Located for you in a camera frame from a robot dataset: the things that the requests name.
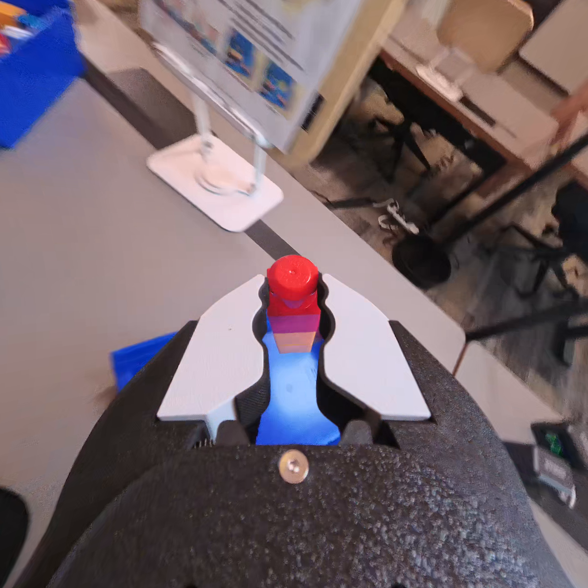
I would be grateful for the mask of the black office chair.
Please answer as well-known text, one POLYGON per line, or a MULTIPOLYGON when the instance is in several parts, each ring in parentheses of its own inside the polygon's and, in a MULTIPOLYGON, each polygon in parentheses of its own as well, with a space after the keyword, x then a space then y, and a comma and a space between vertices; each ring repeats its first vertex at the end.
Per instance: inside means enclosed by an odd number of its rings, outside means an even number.
POLYGON ((534 297, 548 273, 552 272, 562 288, 558 295, 566 297, 565 303, 474 329, 467 332, 466 341, 482 341, 493 336, 554 323, 554 354, 560 363, 570 366, 575 356, 576 342, 587 339, 587 323, 571 324, 574 318, 587 314, 587 297, 579 294, 571 285, 563 265, 573 256, 587 265, 587 189, 575 181, 567 183, 557 191, 551 213, 557 221, 557 227, 552 231, 545 230, 543 235, 553 234, 559 240, 559 246, 548 244, 518 224, 509 224, 500 230, 487 253, 506 254, 512 258, 523 255, 537 264, 532 287, 526 291, 518 290, 519 298, 534 297))
POLYGON ((430 100, 396 74, 384 81, 377 81, 373 78, 369 80, 383 91, 386 102, 392 104, 401 114, 400 122, 393 122, 378 115, 368 125, 374 140, 392 140, 389 160, 386 164, 379 165, 380 174, 388 182, 395 180, 404 149, 415 156, 425 172, 430 172, 431 163, 421 150, 412 132, 414 125, 418 125, 423 131, 433 130, 433 126, 430 124, 432 121, 430 100))

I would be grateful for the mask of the blue plastic bin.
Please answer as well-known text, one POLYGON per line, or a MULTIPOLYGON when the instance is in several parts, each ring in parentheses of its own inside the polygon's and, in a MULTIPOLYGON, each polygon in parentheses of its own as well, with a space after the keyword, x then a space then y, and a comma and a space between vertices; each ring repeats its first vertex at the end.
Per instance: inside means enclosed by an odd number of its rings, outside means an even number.
POLYGON ((1 59, 1 149, 11 149, 85 72, 73 1, 4 1, 47 27, 1 59))
MULTIPOLYGON (((127 383, 175 336, 175 332, 110 353, 117 390, 127 383)), ((267 320, 263 343, 269 353, 270 402, 261 415, 257 445, 334 446, 339 428, 319 409, 318 364, 323 340, 318 334, 310 352, 282 354, 267 320)))

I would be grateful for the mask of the yellow mega block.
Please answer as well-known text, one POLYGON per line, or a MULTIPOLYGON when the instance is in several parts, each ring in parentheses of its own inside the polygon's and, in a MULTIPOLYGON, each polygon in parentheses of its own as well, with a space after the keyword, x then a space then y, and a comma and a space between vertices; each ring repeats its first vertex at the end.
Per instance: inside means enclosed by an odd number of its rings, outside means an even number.
POLYGON ((274 332, 273 336, 280 354, 310 353, 315 342, 316 332, 274 332))

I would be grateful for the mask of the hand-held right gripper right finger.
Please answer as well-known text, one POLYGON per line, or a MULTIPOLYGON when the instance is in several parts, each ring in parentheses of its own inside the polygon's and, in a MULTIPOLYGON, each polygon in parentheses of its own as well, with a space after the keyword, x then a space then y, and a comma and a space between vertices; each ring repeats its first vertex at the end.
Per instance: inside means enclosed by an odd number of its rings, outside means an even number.
POLYGON ((320 276, 317 403, 341 436, 353 421, 377 435, 382 423, 430 421, 432 412, 386 315, 328 273, 320 276))

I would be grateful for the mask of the black textured pad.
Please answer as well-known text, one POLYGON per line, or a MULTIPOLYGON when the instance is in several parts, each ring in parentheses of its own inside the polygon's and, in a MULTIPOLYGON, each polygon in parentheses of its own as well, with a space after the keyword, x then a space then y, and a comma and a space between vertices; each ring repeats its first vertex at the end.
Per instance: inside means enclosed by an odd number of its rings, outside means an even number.
POLYGON ((23 498, 1 488, 1 576, 8 576, 23 548, 29 513, 23 498))

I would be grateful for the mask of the black round floor base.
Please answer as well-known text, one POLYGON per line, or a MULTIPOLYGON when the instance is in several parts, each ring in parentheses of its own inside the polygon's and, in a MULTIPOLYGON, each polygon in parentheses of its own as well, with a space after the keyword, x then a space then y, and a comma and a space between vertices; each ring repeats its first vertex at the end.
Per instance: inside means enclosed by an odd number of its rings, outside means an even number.
POLYGON ((426 235, 410 234, 392 249, 393 266, 421 290, 446 283, 452 274, 449 255, 426 235))

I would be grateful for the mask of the black electronic device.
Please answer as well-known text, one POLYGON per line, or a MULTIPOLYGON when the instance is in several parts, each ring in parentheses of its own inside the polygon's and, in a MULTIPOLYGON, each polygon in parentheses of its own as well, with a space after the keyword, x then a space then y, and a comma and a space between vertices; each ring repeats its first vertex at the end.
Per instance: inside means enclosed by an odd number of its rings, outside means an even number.
POLYGON ((533 423, 536 445, 533 449, 533 470, 538 480, 557 493, 559 500, 573 510, 577 490, 573 474, 574 450, 559 423, 533 423))

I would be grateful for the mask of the wooden desk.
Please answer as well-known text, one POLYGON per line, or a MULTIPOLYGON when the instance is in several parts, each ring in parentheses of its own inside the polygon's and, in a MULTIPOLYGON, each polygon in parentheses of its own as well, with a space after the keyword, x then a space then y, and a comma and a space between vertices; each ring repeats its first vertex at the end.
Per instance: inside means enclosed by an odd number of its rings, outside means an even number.
POLYGON ((587 1, 560 1, 518 55, 568 94, 587 81, 587 1))
POLYGON ((401 33, 396 28, 383 43, 380 55, 391 69, 504 157, 504 167, 486 181, 487 187, 482 190, 489 193, 490 185, 498 188, 513 177, 539 167, 550 154, 557 122, 496 74, 474 72, 466 80, 464 90, 465 97, 495 121, 493 126, 461 102, 445 98, 417 73, 417 66, 428 62, 438 48, 440 45, 431 30, 424 29, 423 34, 401 33))

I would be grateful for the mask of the printed instruction sheet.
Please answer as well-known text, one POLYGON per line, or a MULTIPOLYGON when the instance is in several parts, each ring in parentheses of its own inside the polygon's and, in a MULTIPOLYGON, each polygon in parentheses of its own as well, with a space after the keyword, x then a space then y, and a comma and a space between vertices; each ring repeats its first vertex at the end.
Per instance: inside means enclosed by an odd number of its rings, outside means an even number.
POLYGON ((287 153, 362 1, 139 1, 161 57, 287 153))

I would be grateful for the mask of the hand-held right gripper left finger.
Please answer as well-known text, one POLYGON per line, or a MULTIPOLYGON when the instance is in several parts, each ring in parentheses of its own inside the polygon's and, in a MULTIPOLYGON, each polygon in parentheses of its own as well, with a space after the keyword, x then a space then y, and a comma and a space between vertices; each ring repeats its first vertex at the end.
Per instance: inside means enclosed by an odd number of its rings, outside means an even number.
POLYGON ((235 420, 254 438, 269 403, 264 284, 254 275, 202 314, 158 408, 160 421, 202 421, 216 440, 221 423, 235 420))

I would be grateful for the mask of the white laptop stand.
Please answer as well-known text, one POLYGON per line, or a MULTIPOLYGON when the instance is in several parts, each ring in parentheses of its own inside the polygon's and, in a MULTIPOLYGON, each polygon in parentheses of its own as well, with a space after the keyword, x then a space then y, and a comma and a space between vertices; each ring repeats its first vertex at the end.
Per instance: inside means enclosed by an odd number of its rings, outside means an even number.
POLYGON ((462 86, 475 70, 476 64, 469 55, 456 47, 443 45, 429 61, 415 65, 416 74, 450 102, 459 102, 466 96, 462 86), (454 79, 449 79, 438 70, 438 66, 451 56, 456 56, 464 64, 461 74, 454 79))

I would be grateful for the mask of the small rounded wooden board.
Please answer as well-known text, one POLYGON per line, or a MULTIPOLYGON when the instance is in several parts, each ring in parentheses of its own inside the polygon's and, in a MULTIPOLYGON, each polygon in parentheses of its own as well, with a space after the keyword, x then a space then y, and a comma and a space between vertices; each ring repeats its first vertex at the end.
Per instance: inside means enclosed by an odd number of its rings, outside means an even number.
POLYGON ((436 33, 444 47, 457 49, 489 74, 503 67, 533 26, 525 1, 451 1, 436 33))

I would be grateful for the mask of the white power strip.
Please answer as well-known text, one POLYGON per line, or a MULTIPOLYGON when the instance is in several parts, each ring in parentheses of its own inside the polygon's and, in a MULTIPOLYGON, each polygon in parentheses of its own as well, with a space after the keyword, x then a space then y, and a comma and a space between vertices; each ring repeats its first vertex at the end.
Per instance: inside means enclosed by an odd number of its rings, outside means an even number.
POLYGON ((395 232, 401 229, 409 235, 420 234, 419 227, 415 223, 407 220, 397 200, 389 198, 382 202, 375 202, 372 206, 374 209, 384 211, 378 217, 378 226, 381 230, 395 232))

